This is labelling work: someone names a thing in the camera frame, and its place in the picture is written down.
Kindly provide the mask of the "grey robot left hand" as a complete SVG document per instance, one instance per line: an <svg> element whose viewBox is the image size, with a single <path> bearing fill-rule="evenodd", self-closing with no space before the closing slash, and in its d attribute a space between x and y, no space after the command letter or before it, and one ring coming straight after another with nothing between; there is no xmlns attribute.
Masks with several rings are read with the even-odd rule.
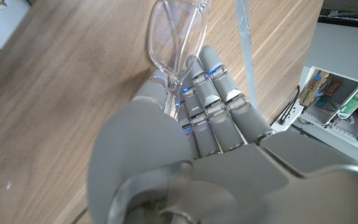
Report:
<svg viewBox="0 0 358 224"><path fill-rule="evenodd" d="M178 116L155 71L107 120L88 170L95 223L358 223L358 163L276 132L204 46L189 56Z"/></svg>

